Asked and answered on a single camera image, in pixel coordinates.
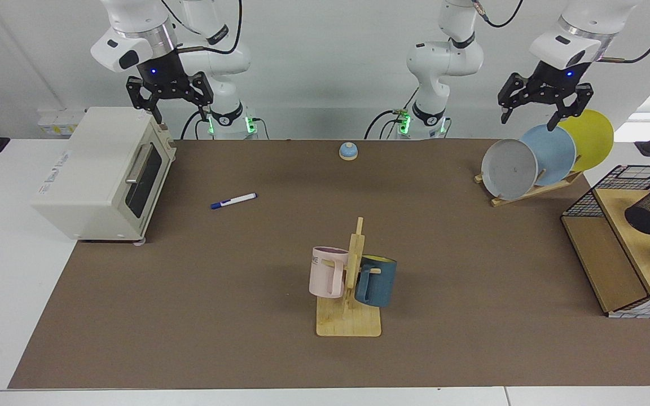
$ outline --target white marker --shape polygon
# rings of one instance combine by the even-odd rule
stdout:
[[[253,200],[253,198],[256,198],[256,197],[257,197],[257,193],[250,193],[250,195],[228,198],[228,200],[219,201],[218,203],[212,203],[211,205],[209,205],[209,208],[212,209],[212,210],[216,210],[216,209],[219,209],[219,208],[224,208],[224,206],[229,206],[229,205],[234,205],[235,203],[240,203],[241,201]]]

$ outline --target oven window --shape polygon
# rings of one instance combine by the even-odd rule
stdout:
[[[152,148],[139,183],[129,187],[125,203],[137,218],[142,217],[142,211],[144,211],[144,206],[147,205],[147,198],[150,197],[150,192],[152,192],[152,187],[155,185],[155,178],[157,178],[161,166],[162,157],[157,152],[157,148]]]

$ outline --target oven handle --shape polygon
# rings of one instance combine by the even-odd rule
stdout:
[[[142,179],[142,173],[144,172],[144,167],[147,165],[147,160],[150,159],[152,154],[152,149],[155,146],[150,144],[145,144],[139,147],[137,152],[137,158],[134,159],[134,164],[132,164],[132,169],[129,170],[129,174],[125,182],[129,184],[137,184],[139,180]]]

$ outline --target dark blue mug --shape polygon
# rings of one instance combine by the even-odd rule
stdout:
[[[386,307],[390,304],[390,294],[395,281],[394,259],[363,255],[358,286],[355,287],[355,300],[369,306]]]

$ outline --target plate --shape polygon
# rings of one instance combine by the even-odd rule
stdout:
[[[568,131],[580,155],[573,170],[580,172],[597,166],[611,153],[613,126],[596,110],[584,110],[578,117],[569,117],[558,124]]]
[[[502,200],[516,200],[533,187],[538,175],[536,155],[518,139],[501,139],[483,157],[483,185]]]
[[[549,131],[545,125],[534,126],[523,134],[521,142],[536,155],[538,172],[545,169],[545,173],[536,180],[539,187],[560,182],[576,161],[576,144],[568,132],[560,127]]]

